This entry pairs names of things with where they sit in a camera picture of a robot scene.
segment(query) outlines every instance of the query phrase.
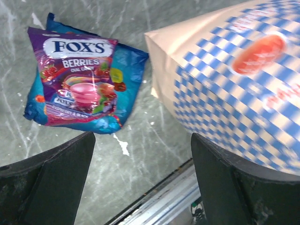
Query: candy bag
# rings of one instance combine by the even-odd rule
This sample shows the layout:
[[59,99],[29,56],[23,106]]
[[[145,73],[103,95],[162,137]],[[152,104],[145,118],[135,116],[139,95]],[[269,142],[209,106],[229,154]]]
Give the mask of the candy bag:
[[74,124],[78,128],[76,124],[84,123],[85,130],[94,130],[88,122],[116,109],[117,95],[109,71],[118,41],[31,27],[28,35],[38,75],[25,117],[46,126]]
[[[56,22],[54,21],[54,14],[52,13],[49,13],[48,15],[46,29],[58,33],[98,36],[97,34]],[[113,55],[111,69],[112,81],[117,84],[115,86],[117,89],[115,90],[115,93],[117,94],[117,104],[114,114],[89,122],[90,129],[86,129],[84,124],[69,124],[65,127],[84,131],[91,130],[98,134],[111,134],[120,130],[131,114],[136,95],[143,80],[145,63],[148,57],[149,55],[146,52],[118,43]]]

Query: marble surface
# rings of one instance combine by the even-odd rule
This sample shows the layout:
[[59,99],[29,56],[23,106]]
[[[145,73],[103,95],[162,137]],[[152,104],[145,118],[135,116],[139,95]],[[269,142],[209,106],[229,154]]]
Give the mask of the marble surface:
[[[27,27],[44,28],[49,12],[65,24],[147,50],[144,32],[243,0],[0,0],[0,166],[36,155],[79,135],[23,117],[36,60]],[[96,147],[76,225],[102,225],[191,158],[190,135],[150,95],[148,62],[135,109],[115,135]],[[126,146],[129,156],[122,154]]]

